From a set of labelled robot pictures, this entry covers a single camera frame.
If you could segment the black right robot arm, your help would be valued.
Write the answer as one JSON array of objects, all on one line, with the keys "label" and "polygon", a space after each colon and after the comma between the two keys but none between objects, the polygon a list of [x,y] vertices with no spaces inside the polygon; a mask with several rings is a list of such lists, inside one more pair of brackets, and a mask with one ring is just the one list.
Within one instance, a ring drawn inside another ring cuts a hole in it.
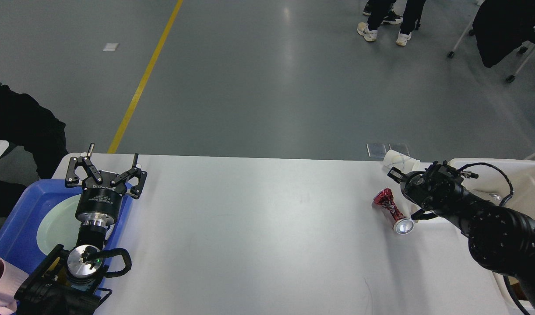
[{"label": "black right robot arm", "polygon": [[455,225],[468,238],[472,258],[487,270],[516,278],[535,309],[535,220],[505,206],[514,194],[508,177],[509,192],[499,205],[468,191],[462,181],[478,178],[470,167],[456,169],[447,161],[435,161],[423,171],[406,174],[391,167],[387,175],[419,206],[412,219],[442,217]]}]

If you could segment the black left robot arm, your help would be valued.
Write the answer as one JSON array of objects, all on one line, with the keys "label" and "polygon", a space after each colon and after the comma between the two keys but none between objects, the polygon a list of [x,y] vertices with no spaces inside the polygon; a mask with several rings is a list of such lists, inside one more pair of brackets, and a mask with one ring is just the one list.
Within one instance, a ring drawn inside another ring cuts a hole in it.
[{"label": "black left robot arm", "polygon": [[79,221],[77,241],[72,249],[56,245],[14,295],[18,315],[92,315],[111,289],[101,287],[107,278],[130,271],[132,261],[123,248],[108,245],[121,219],[121,207],[130,196],[143,193],[147,172],[138,165],[139,154],[123,173],[99,170],[91,156],[71,157],[65,187],[80,187],[80,200],[74,214]]}]

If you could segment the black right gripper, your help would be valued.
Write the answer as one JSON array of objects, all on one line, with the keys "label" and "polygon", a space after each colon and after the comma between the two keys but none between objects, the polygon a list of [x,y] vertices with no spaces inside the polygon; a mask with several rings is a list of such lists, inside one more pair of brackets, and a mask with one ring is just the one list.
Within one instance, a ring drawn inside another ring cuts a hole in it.
[{"label": "black right gripper", "polygon": [[392,167],[387,176],[401,184],[403,196],[420,207],[410,215],[414,221],[432,220],[451,212],[449,204],[460,196],[463,181],[461,171],[448,165],[447,161],[435,161],[423,171],[408,174]]}]

